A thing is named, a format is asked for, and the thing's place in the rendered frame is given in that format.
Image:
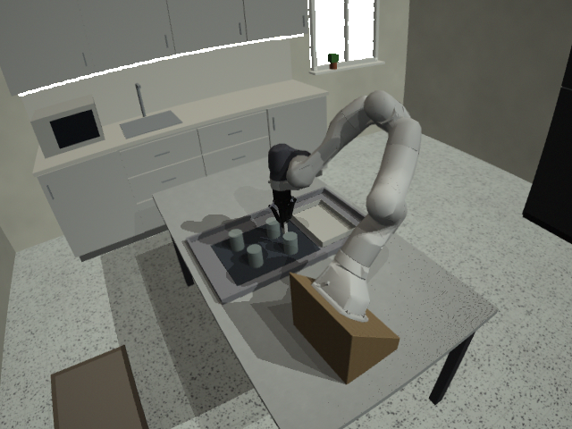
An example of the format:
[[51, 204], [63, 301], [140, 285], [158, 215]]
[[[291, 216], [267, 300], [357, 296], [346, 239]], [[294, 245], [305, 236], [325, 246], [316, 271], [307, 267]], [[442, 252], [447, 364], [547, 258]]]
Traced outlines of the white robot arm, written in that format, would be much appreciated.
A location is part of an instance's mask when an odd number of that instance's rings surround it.
[[287, 144], [272, 146], [268, 152], [271, 188], [304, 189], [350, 141], [373, 124], [388, 133], [388, 140], [372, 191], [366, 197], [368, 214], [311, 284], [340, 314], [362, 323], [369, 320], [365, 314], [370, 303], [366, 283], [370, 266], [408, 213], [404, 200], [421, 145], [419, 122], [391, 95], [376, 90], [341, 109], [312, 154]]

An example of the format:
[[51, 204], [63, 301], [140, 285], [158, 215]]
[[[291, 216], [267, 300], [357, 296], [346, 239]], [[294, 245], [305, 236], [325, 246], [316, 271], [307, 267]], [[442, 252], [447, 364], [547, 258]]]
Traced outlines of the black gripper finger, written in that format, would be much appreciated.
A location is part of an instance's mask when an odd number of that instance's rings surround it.
[[[281, 208], [278, 207], [279, 209], [279, 214], [277, 213], [276, 209], [275, 209], [275, 204], [274, 202], [269, 205], [269, 207], [272, 209], [274, 217], [276, 219], [277, 222], [279, 222], [281, 224], [282, 227], [282, 233], [286, 233], [286, 222], [285, 222], [285, 218], [284, 218], [284, 207], [283, 207], [283, 202], [280, 202]], [[280, 216], [279, 216], [280, 215]]]
[[285, 218], [285, 222], [286, 222], [286, 232], [288, 232], [288, 220], [291, 219], [292, 217], [292, 213], [293, 213], [293, 208], [295, 205], [295, 202], [297, 201], [296, 198], [292, 197], [289, 203], [289, 200], [286, 199], [285, 200], [285, 207], [284, 207], [284, 218]]

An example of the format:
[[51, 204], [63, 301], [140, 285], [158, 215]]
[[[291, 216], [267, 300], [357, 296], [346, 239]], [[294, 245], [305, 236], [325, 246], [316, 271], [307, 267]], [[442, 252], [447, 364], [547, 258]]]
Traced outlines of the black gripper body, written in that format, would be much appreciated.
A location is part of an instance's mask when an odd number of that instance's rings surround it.
[[283, 202], [283, 207], [285, 207], [285, 200], [288, 199], [289, 203], [290, 203], [291, 198], [292, 198], [292, 196], [291, 196], [290, 190], [277, 191], [277, 190], [273, 189], [273, 202], [279, 208], [281, 208], [281, 205], [280, 205], [281, 201]]

